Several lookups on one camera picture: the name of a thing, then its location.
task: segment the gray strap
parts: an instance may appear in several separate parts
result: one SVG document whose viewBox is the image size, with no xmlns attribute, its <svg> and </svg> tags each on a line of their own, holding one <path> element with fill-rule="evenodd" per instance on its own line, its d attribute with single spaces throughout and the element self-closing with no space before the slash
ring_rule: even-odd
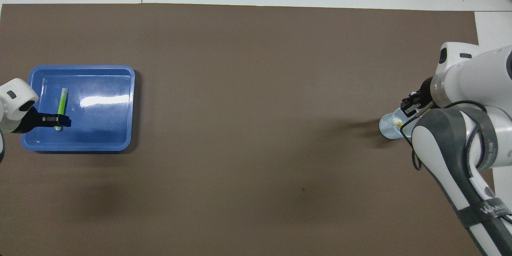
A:
<svg viewBox="0 0 512 256">
<path fill-rule="evenodd" d="M 457 109 L 466 113 L 468 117 L 480 125 L 483 137 L 482 153 L 484 157 L 481 163 L 478 163 L 476 166 L 480 171 L 490 168 L 498 155 L 498 138 L 489 116 L 485 112 L 475 108 L 457 107 Z"/>
<path fill-rule="evenodd" d="M 484 200 L 480 203 L 457 211 L 457 217 L 464 228 L 507 214 L 512 214 L 512 212 L 510 212 L 505 203 L 503 203 L 499 198 Z"/>
</svg>

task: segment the black cable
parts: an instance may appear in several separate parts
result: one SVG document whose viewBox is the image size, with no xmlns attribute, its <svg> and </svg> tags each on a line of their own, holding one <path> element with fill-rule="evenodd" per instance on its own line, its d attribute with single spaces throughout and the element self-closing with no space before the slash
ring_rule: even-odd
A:
<svg viewBox="0 0 512 256">
<path fill-rule="evenodd" d="M 475 105 L 477 106 L 478 108 L 480 108 L 482 111 L 486 112 L 487 113 L 487 109 L 485 109 L 485 106 L 482 105 L 481 103 L 478 103 L 476 101 L 471 101 L 471 100 L 463 100 L 463 101 L 457 101 L 457 102 L 453 102 L 453 103 L 450 103 L 446 106 L 444 106 L 443 108 L 450 108 L 452 106 L 455 106 L 455 105 L 459 105 L 459 104 L 472 104 L 472 105 Z"/>
<path fill-rule="evenodd" d="M 404 132 L 404 128 L 409 125 L 411 122 L 415 121 L 416 119 L 418 118 L 417 114 L 409 119 L 409 121 L 407 121 L 406 123 L 404 123 L 404 125 L 402 125 L 402 127 L 400 127 L 400 133 L 402 134 L 402 136 L 404 137 L 405 140 L 407 140 L 407 143 L 409 143 L 409 146 L 411 147 L 411 158 L 412 158 L 412 162 L 413 162 L 413 166 L 414 168 L 419 171 L 421 170 L 421 165 L 423 164 L 422 161 L 419 159 L 419 157 L 416 155 L 416 152 L 414 151 L 414 147 L 413 147 L 413 143 L 411 142 L 411 140 L 409 139 L 409 137 L 407 137 L 407 135 L 405 134 Z"/>
<path fill-rule="evenodd" d="M 473 130 L 471 130 L 471 133 L 470 133 L 470 136 L 468 138 L 468 142 L 466 143 L 466 167 L 468 168 L 468 174 L 471 177 L 473 177 L 473 174 L 471 172 L 471 163 L 470 163 L 470 149 L 471 149 L 471 144 L 473 143 L 473 140 L 475 139 L 475 136 L 477 135 L 477 133 L 479 133 L 480 135 L 480 141 L 482 141 L 482 130 L 480 128 L 480 126 L 476 126 L 475 128 L 473 128 Z"/>
<path fill-rule="evenodd" d="M 508 215 L 505 215 L 505 216 L 501 216 L 501 219 L 507 221 L 508 223 L 512 224 L 512 218 L 510 218 L 510 216 Z"/>
</svg>

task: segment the green marker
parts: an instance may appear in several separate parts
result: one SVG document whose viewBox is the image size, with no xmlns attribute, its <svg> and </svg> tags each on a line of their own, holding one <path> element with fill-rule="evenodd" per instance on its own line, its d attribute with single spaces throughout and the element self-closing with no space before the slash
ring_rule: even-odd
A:
<svg viewBox="0 0 512 256">
<path fill-rule="evenodd" d="M 68 89 L 62 88 L 62 91 L 60 92 L 60 102 L 59 102 L 59 111 L 58 114 L 64 115 L 64 108 L 66 108 L 66 99 L 68 98 Z M 59 131 L 61 130 L 61 126 L 56 126 L 55 130 Z"/>
</svg>

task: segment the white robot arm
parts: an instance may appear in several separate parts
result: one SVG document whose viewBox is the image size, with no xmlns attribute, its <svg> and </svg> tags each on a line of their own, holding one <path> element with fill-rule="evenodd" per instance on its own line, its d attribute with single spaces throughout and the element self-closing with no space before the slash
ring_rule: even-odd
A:
<svg viewBox="0 0 512 256">
<path fill-rule="evenodd" d="M 26 133 L 37 126 L 71 126 L 69 117 L 37 112 L 33 107 L 37 94 L 22 79 L 13 79 L 0 86 L 0 162 L 4 157 L 2 132 Z"/>
<path fill-rule="evenodd" d="M 512 212 L 479 174 L 512 165 L 512 46 L 481 54 L 448 42 L 440 54 L 435 76 L 402 101 L 419 118 L 406 139 L 480 251 L 512 255 Z"/>
</svg>

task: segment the clear plastic cup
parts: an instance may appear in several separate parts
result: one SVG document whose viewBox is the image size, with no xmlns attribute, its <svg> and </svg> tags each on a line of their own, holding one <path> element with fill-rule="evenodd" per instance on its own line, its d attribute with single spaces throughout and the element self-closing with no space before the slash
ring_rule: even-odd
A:
<svg viewBox="0 0 512 256">
<path fill-rule="evenodd" d="M 407 121 L 409 121 L 412 117 L 407 117 L 400 108 L 395 110 L 393 113 L 386 114 L 380 118 L 379 121 L 379 129 L 384 137 L 395 140 L 402 138 L 402 134 L 400 133 L 400 127 L 404 125 Z M 417 123 L 417 119 L 411 123 L 409 123 L 404 128 L 404 134 L 407 137 L 411 137 L 414 125 Z"/>
</svg>

